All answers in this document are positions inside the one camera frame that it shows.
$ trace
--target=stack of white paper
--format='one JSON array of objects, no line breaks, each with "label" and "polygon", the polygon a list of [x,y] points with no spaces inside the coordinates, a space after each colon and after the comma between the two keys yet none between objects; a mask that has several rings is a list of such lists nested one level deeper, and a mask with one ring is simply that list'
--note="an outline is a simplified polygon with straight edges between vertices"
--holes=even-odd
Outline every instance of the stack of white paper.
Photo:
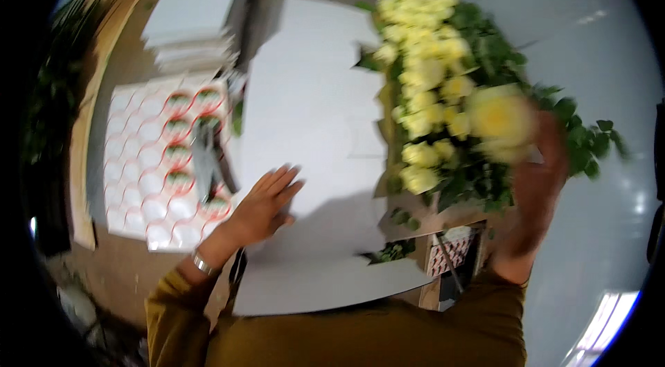
[{"label": "stack of white paper", "polygon": [[420,287],[411,259],[368,266],[386,212],[373,193],[387,146],[376,121],[383,83],[353,68],[358,42],[378,45],[369,13],[321,0],[285,0],[278,31],[251,64],[243,113],[242,197],[261,175],[290,162],[306,180],[289,212],[295,224],[247,248],[234,313],[320,311]]},{"label": "stack of white paper", "polygon": [[159,0],[142,39],[162,72],[233,67],[247,0]]}]

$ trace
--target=mustard sleeve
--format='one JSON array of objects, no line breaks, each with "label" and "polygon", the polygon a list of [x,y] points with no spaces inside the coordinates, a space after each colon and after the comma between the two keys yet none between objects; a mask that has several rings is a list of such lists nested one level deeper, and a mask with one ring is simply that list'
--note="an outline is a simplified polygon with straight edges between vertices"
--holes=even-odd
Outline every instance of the mustard sleeve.
[{"label": "mustard sleeve", "polygon": [[145,301],[151,367],[200,367],[205,364],[210,320],[204,308],[216,279],[190,286],[173,270]]}]

